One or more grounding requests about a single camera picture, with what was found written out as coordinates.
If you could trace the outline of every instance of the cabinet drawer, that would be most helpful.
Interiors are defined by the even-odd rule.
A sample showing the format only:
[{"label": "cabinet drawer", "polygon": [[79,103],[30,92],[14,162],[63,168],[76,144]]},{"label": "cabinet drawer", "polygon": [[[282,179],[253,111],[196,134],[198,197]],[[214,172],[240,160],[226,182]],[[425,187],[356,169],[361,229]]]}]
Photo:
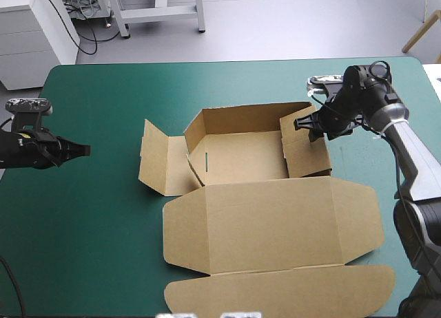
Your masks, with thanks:
[{"label": "cabinet drawer", "polygon": [[31,10],[0,12],[0,34],[41,30]]},{"label": "cabinet drawer", "polygon": [[51,50],[51,46],[42,31],[0,34],[0,55],[48,50]]},{"label": "cabinet drawer", "polygon": [[57,65],[58,59],[51,51],[2,55],[0,81],[6,89],[41,87]]}]

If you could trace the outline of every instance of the gray floor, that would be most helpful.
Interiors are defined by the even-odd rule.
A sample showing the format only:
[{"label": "gray floor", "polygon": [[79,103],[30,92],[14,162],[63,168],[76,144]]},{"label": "gray floor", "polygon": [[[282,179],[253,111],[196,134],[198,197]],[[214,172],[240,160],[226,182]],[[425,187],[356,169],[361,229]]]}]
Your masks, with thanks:
[{"label": "gray floor", "polygon": [[[193,0],[169,0],[183,5]],[[421,26],[424,0],[204,0],[207,31],[196,20],[130,26],[132,38],[100,43],[94,56],[79,53],[77,63],[154,63],[400,56],[402,46]],[[125,8],[151,6],[153,0],[123,0]],[[441,6],[430,0],[429,14]],[[79,32],[90,36],[84,23]],[[112,36],[101,20],[100,38]],[[432,63],[440,52],[439,25],[409,55]],[[81,47],[92,50],[87,41]],[[0,106],[40,89],[9,92],[0,84]],[[8,117],[0,108],[0,120]]]}]

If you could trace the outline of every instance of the black cable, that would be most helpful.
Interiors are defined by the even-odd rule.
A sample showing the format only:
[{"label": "black cable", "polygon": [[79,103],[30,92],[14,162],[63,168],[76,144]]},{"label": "black cable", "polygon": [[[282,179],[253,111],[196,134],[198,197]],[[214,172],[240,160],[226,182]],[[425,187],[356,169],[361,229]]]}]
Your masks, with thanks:
[{"label": "black cable", "polygon": [[87,37],[84,37],[82,34],[80,34],[80,33],[78,33],[78,35],[82,38],[82,39],[85,39],[86,41],[96,41],[97,43],[102,43],[102,42],[105,42],[105,41],[111,41],[112,39],[115,39],[118,35],[119,35],[119,31],[114,35],[114,36],[112,36],[112,37],[110,37],[110,38],[107,38],[107,39],[97,39],[97,40],[94,40],[94,39],[90,39],[90,38],[87,38]]},{"label": "black cable", "polygon": [[0,256],[0,262],[5,267],[6,273],[8,274],[8,277],[11,280],[12,285],[14,286],[15,294],[17,295],[17,299],[18,299],[19,305],[20,305],[21,318],[26,318],[25,302],[23,300],[23,297],[21,296],[21,291],[20,291],[19,283],[15,279],[14,273],[12,273],[12,270],[9,267],[9,264],[7,263],[7,261],[2,256]]},{"label": "black cable", "polygon": [[76,43],[76,41],[74,40],[74,37],[72,37],[72,35],[70,34],[70,31],[69,31],[69,29],[68,29],[66,23],[64,22],[63,17],[61,16],[60,12],[58,11],[57,7],[54,5],[54,3],[52,2],[52,0],[48,0],[48,1],[49,1],[49,3],[52,5],[52,7],[55,9],[55,12],[57,12],[58,17],[60,18],[60,20],[61,20],[61,22],[63,23],[63,26],[64,26],[66,32],[68,33],[68,35],[69,35],[69,37],[70,37],[70,40],[75,44],[75,46],[77,46],[78,49],[79,49],[80,51],[82,51],[82,53],[84,53],[84,54],[87,54],[87,55],[94,55],[94,54],[96,54],[96,52],[98,52],[98,42],[96,41],[95,31],[93,30],[93,28],[92,28],[92,26],[90,25],[89,21],[86,19],[86,23],[89,25],[89,27],[90,27],[90,31],[92,31],[92,36],[94,37],[94,41],[95,41],[95,49],[94,49],[93,52],[87,52],[87,51],[83,50],[83,49],[82,49],[82,48]]},{"label": "black cable", "polygon": [[[79,8],[77,8],[77,7],[73,6],[73,5],[70,5],[69,3],[65,3],[64,6],[71,7],[71,9],[69,9],[69,13],[71,13],[71,12],[80,12],[80,14],[82,14],[81,10]],[[103,43],[105,41],[111,41],[112,39],[115,39],[119,35],[119,31],[114,36],[112,36],[110,38],[106,38],[106,39],[91,39],[91,38],[87,38],[86,36],[83,36],[79,32],[77,32],[77,34],[81,38],[85,39],[86,41],[93,41],[93,42],[97,42],[97,43]]]},{"label": "black cable", "polygon": [[0,129],[3,129],[5,125],[7,125],[12,120],[12,117],[9,117],[7,120],[5,120],[3,123],[0,124]]}]

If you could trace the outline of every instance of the cardboard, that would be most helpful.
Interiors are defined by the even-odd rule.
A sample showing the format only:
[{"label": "cardboard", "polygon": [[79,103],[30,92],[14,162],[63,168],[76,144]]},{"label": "cardboard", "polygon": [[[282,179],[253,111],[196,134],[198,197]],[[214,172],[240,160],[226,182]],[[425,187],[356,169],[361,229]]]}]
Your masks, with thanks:
[{"label": "cardboard", "polygon": [[164,258],[211,275],[165,289],[172,312],[366,317],[389,298],[387,266],[345,266],[384,241],[372,188],[331,178],[206,186],[163,210]]},{"label": "cardboard", "polygon": [[185,138],[166,136],[145,120],[139,180],[162,195],[183,195],[200,187],[186,158]]},{"label": "cardboard", "polygon": [[260,311],[264,318],[364,318],[388,300],[393,285],[387,266],[334,266],[174,282],[165,300],[172,312],[198,318],[241,310]]},{"label": "cardboard", "polygon": [[184,137],[146,120],[139,180],[169,196],[210,184],[329,175],[325,141],[309,142],[308,131],[294,129],[295,118],[314,110],[311,103],[202,109]]}]

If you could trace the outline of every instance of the box lid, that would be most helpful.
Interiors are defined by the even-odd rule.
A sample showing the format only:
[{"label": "box lid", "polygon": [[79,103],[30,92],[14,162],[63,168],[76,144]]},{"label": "box lid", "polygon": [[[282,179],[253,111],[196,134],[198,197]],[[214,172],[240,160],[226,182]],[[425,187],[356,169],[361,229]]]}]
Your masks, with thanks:
[{"label": "box lid", "polygon": [[210,275],[341,265],[384,240],[374,190],[329,176],[210,185],[163,222],[165,260]]},{"label": "box lid", "polygon": [[200,187],[187,162],[183,136],[169,137],[145,120],[139,180],[166,195],[183,195]]},{"label": "box lid", "polygon": [[388,266],[298,268],[172,282],[165,300],[172,312],[199,318],[225,311],[260,311],[266,318],[360,318],[386,303],[394,283]]}]

